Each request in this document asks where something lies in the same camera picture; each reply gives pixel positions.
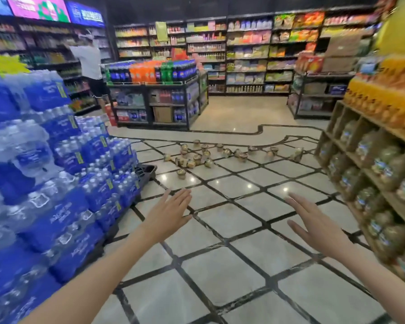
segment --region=white t-shirt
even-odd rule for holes
[[[74,57],[81,62],[82,75],[91,79],[102,79],[101,51],[96,47],[79,46],[70,47]]]

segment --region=man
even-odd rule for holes
[[[108,96],[109,89],[102,79],[101,64],[101,51],[93,44],[93,35],[85,30],[85,34],[78,35],[83,45],[70,46],[65,44],[76,59],[81,62],[82,76],[88,82],[88,86],[92,91],[94,97],[97,98],[98,103],[105,112],[104,96]]]

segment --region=black pallet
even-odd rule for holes
[[[140,189],[142,190],[147,183],[154,179],[156,177],[156,169],[158,167],[154,165],[144,165],[144,164],[138,164],[135,168],[135,173],[139,176],[139,181],[140,181]],[[136,204],[141,200],[141,195],[138,195],[135,197],[135,200],[133,201],[132,205]],[[122,213],[120,216],[116,219],[116,222],[110,227],[109,231],[100,239],[96,245],[94,246],[94,249],[87,255],[87,257],[84,260],[84,263],[79,267],[75,275],[73,277],[76,277],[79,275],[81,272],[83,272],[87,267],[89,267],[92,263],[97,261],[100,257],[103,256],[104,253],[104,246],[107,245],[108,243],[111,243],[116,236],[117,232],[119,232],[119,223],[123,219],[124,215],[126,214],[127,209],[122,209]]]

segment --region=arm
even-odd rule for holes
[[[286,201],[302,218],[306,230],[292,220],[288,225],[308,245],[348,268],[398,324],[405,324],[405,282],[375,261],[370,261],[340,227],[314,203],[290,194]]]
[[[121,279],[156,243],[192,217],[182,217],[192,196],[181,190],[168,201],[169,190],[151,209],[145,221],[112,254],[67,283],[32,311],[21,324],[90,324]]]

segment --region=forearm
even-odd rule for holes
[[[153,241],[137,229],[117,250],[87,268],[27,316],[22,324],[90,324]]]
[[[381,264],[368,260],[353,247],[339,261],[347,267],[380,302],[398,324],[405,324],[405,282]]]

